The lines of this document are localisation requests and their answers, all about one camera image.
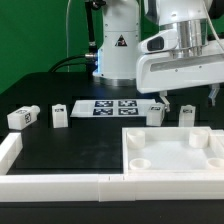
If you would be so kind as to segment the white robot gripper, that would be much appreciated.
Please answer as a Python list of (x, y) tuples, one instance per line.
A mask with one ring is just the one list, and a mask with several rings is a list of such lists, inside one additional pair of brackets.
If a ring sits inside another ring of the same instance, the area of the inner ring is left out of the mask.
[(167, 91), (210, 85), (208, 104), (216, 104), (224, 82), (224, 50), (206, 41), (201, 28), (165, 28), (138, 44), (136, 85), (141, 93), (159, 92), (170, 112)]

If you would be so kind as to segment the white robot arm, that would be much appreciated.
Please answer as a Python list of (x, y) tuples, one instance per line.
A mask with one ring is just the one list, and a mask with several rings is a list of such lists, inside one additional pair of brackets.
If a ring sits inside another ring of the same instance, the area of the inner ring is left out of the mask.
[(84, 0), (96, 82), (144, 93), (224, 83), (224, 39), (208, 39), (221, 0)]

